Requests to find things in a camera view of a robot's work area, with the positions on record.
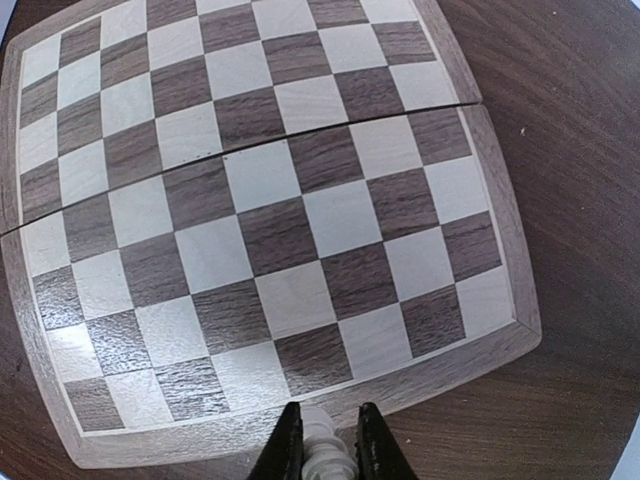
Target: wooden table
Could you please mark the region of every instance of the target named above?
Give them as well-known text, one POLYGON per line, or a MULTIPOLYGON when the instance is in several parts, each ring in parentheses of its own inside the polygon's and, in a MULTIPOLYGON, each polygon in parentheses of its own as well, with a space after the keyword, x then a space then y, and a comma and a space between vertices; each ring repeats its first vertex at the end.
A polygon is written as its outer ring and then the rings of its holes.
MULTIPOLYGON (((11 38, 73 0, 20 0, 11 38)), ((609 478, 640 408, 640 13, 626 0, 441 0, 502 144, 531 250, 533 353, 389 417, 424 479, 609 478)), ((0 282, 0 470, 220 478, 207 462, 82 471, 0 282)))

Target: wood grain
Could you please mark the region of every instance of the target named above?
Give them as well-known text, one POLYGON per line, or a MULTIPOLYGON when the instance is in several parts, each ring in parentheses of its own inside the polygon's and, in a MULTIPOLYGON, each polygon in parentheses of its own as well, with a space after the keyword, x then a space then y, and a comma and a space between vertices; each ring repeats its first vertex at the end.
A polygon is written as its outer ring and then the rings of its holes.
POLYGON ((531 260, 528 255, 522 255, 522 252, 529 251, 527 240, 502 150, 495 134, 492 133, 491 119, 484 107, 464 107, 461 111, 473 138, 489 197, 493 203, 494 221, 500 232, 511 278, 516 319, 534 332, 540 333, 540 311, 531 260))
POLYGON ((262 45, 274 85, 331 75, 318 32, 272 38, 262 45))
POLYGON ((62 211, 64 230, 72 262, 110 252, 117 248, 109 198, 90 198, 62 211))
POLYGON ((65 155, 102 138, 100 94, 58 111, 58 154, 65 155))
POLYGON ((251 5, 238 5, 200 17, 205 53, 260 41, 251 5))
POLYGON ((336 412, 338 405, 342 405, 342 413, 332 415, 332 419, 338 427, 353 425, 357 409, 345 409, 345 405, 355 406, 362 403, 362 399, 376 398, 383 415, 397 412, 411 405, 411 398, 444 393, 448 390, 445 385, 458 386, 483 375, 535 348, 539 341, 537 334, 513 322, 437 357, 355 387, 315 397, 309 403, 328 412, 336 412), (401 390, 397 388, 398 385, 402 385, 401 390))
POLYGON ((104 378, 69 382, 65 389, 83 431, 124 427, 104 378))
POLYGON ((211 101, 204 57, 195 57, 151 72, 156 117, 211 101))
POLYGON ((309 9, 318 28, 332 28, 367 22, 367 15, 358 0, 309 0, 309 9))
POLYGON ((404 111, 389 67, 343 72, 334 77, 350 122, 404 111))
POLYGON ((147 35, 141 34, 100 52, 101 85, 109 88, 149 71, 147 35))
POLYGON ((196 16, 195 0, 174 2, 172 0, 148 0, 147 21, 149 29, 155 29, 196 16))
MULTIPOLYGON (((17 72, 22 61, 22 51, 11 43, 6 47, 4 71, 17 72)), ((0 111, 6 112, 6 118, 0 122, 0 233, 7 232, 19 224, 18 216, 18 182, 16 177, 16 112, 18 111, 20 87, 18 82, 3 81, 0 83, 0 111)))
POLYGON ((62 208, 60 170, 53 159, 20 175, 24 221, 31 222, 62 208))
POLYGON ((385 241, 438 226, 438 215, 423 169, 367 181, 385 241))
POLYGON ((32 83, 22 90, 20 128, 56 111, 58 98, 58 72, 32 83))
POLYGON ((373 30, 389 65, 431 62, 436 59, 418 22, 379 23, 373 25, 373 30))
MULTIPOLYGON (((8 37, 72 3, 21 0, 8 37)), ((90 3, 101 10, 119 1, 90 3)), ((624 0, 541 0, 526 9, 518 0, 442 0, 441 5, 485 94, 507 159, 531 248, 545 338, 524 358, 387 421, 421 478, 609 478, 640 401, 635 162, 640 121, 634 113, 640 102, 640 18, 624 0), (512 68, 505 71, 505 64, 512 68)), ((77 7, 72 12, 73 18, 65 14, 69 22, 79 18, 77 7)), ((0 57, 9 58, 10 50, 3 47, 0 57)), ((4 103, 2 111, 7 111, 4 103)), ((0 128, 13 131, 7 123, 0 128)), ((3 172, 13 168, 8 156, 0 155, 3 172)), ((16 225, 15 184, 8 190, 3 177, 2 185, 0 224, 6 225, 14 210, 9 223, 16 225)), ((14 263, 20 258, 9 257, 14 263)), ((13 268, 9 262, 5 266, 13 268)), ((13 319, 4 274, 0 277, 0 313, 13 319)), ((24 303, 27 298, 14 299, 20 315, 32 308, 24 303)), ((0 332, 0 443, 3 469, 12 478, 234 479, 257 458, 251 451, 238 459, 80 470, 41 400, 17 323, 0 322, 0 332)), ((278 414, 273 411, 271 418, 278 414)), ((258 419, 253 432, 271 428, 267 417, 258 419)), ((230 438, 219 427, 223 438, 230 438)), ((204 452, 211 447, 205 430, 198 431, 203 441, 197 445, 204 452)), ((168 432, 169 440, 174 437, 176 451, 186 459, 183 432, 168 432)), ((349 432, 344 438, 352 444, 349 432)), ((154 446, 135 440, 134 457, 154 446)), ((98 447, 116 444, 104 439, 98 447)))
POLYGON ((158 134, 153 120, 104 139, 109 188, 116 189, 162 171, 158 134))
POLYGON ((303 395, 352 379, 347 352, 335 323, 274 343, 291 395, 303 395))
POLYGON ((120 256, 134 306, 155 305, 189 294, 173 233, 123 247, 120 256))
POLYGON ((256 277, 318 259, 300 197, 241 213, 238 220, 256 277))
POLYGON ((414 358, 465 337, 454 285, 404 301, 400 306, 414 358))
POLYGON ((60 40, 60 68, 100 49, 100 18, 64 32, 60 40))
MULTIPOLYGON (((456 282, 500 266, 500 251, 489 212, 447 223, 442 226, 442 234, 456 282)), ((517 254, 526 256, 526 250, 517 254)), ((533 285, 531 275, 524 280, 533 285)))
POLYGON ((133 310, 88 320, 86 324, 105 376, 152 367, 133 310))
POLYGON ((398 301, 382 243, 323 258, 322 269, 338 320, 398 301))
POLYGON ((302 193, 364 178, 349 127, 336 127, 288 140, 302 193))
POLYGON ((432 0, 413 1, 447 67, 458 94, 458 100, 460 103, 480 103, 482 94, 478 89, 476 79, 471 73, 467 60, 458 45, 458 40, 453 35, 440 6, 432 0))
POLYGON ((255 280, 197 293, 192 298, 212 355, 271 339, 255 280))

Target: chessboard border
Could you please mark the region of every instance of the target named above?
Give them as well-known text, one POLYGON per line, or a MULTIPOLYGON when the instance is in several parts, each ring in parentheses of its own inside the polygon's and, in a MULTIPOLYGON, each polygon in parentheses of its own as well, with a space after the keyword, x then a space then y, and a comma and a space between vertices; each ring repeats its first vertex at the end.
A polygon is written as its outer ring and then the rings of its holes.
MULTIPOLYGON (((25 30, 7 45, 0 84, 0 112, 6 112, 7 115, 6 121, 0 126, 0 149, 4 152, 4 155, 0 156, 0 200, 2 202, 0 235, 22 226, 18 212, 20 202, 16 175, 16 127, 23 53, 51 35, 126 1, 128 0, 83 0, 25 30)), ((440 53, 458 95, 459 105, 482 102, 482 96, 471 69, 437 1, 411 1, 420 13, 440 53)))
MULTIPOLYGON (((514 322, 418 364, 314 397, 341 427, 355 424, 358 405, 375 398, 383 414, 439 395, 533 350, 541 339, 531 262, 511 181, 491 120, 483 106, 461 107, 482 166, 503 244, 513 294, 514 322)), ((83 468, 115 468, 211 460, 247 469, 267 438, 279 408, 145 432, 82 437, 48 355, 31 293, 20 232, 0 239, 14 312, 38 387, 73 461, 83 468), (247 449, 238 450, 238 435, 247 449)))

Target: chessboard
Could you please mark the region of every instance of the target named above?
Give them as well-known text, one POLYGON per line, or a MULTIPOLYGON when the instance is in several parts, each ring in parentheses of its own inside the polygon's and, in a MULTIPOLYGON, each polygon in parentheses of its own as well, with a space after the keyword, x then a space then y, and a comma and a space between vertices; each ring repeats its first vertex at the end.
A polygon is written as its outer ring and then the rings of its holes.
POLYGON ((242 454, 292 400, 348 426, 539 341, 432 0, 89 0, 43 25, 0 90, 1 240, 79 465, 242 454))

